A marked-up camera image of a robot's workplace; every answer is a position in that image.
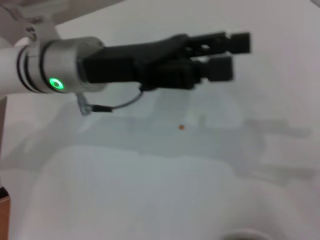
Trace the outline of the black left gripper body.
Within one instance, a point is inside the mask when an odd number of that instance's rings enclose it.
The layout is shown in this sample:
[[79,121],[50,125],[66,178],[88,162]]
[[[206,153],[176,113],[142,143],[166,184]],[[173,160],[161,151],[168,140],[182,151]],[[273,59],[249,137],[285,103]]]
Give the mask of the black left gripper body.
[[158,88],[191,90],[196,84],[192,60],[184,50],[188,36],[180,34],[164,40],[104,47],[82,60],[91,84],[140,84],[143,91]]

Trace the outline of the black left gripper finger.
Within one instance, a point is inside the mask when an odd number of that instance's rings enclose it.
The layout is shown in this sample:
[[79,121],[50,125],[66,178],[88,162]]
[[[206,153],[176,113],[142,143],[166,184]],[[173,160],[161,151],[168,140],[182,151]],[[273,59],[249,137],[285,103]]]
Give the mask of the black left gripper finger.
[[251,35],[249,32],[227,34],[211,33],[190,37],[187,44],[189,57],[212,55],[249,54],[251,52]]
[[233,58],[231,56],[212,57],[207,61],[194,61],[196,83],[202,79],[209,82],[230,82],[234,79]]

